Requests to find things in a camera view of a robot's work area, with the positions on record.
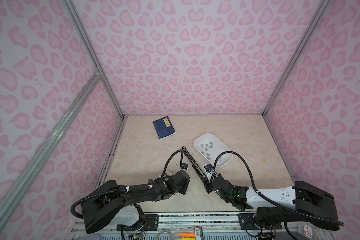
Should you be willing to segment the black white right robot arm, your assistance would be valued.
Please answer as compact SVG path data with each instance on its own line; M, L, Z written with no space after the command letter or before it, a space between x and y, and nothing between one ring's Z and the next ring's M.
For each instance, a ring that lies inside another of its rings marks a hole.
M217 174L210 179L210 186L236 209L255 210L256 222L269 225L309 222L329 231L338 231L344 225L339 221L334 196L303 181L281 189L256 190L235 186Z

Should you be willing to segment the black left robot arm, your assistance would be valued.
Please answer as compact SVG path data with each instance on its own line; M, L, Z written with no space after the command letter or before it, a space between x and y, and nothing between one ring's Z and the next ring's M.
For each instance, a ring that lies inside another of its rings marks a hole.
M105 228L124 207L143 202L167 200L180 193L185 195L190 177L184 170L173 176L157 178L147 184L124 186L109 180L88 196L71 206L71 214L83 219L86 233L92 234Z

